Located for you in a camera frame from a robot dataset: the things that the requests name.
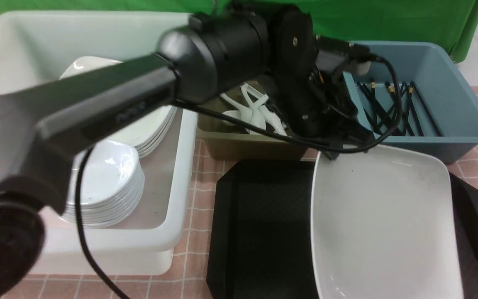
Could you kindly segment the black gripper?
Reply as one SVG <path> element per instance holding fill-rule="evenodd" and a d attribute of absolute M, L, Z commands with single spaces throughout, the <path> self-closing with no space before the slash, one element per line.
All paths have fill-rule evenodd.
<path fill-rule="evenodd" d="M 374 134 L 358 120 L 358 110 L 340 83 L 343 73 L 370 61 L 368 46 L 320 37 L 277 37 L 264 87 L 293 138 L 330 160 L 365 152 Z"/>

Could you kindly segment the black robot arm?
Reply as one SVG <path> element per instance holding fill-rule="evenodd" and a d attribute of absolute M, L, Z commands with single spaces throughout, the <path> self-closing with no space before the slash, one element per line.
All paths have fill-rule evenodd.
<path fill-rule="evenodd" d="M 97 142 L 165 105 L 221 117 L 203 104 L 252 79 L 292 131 L 274 138 L 334 157 L 367 151 L 379 140 L 338 81 L 375 61 L 367 46 L 315 35 L 294 4 L 232 1 L 222 15 L 190 15 L 154 53 L 0 94 L 0 297 L 40 256 L 39 211 L 63 214 L 68 192 L 81 194 L 83 170 L 70 186 L 79 153 L 85 165 Z"/>

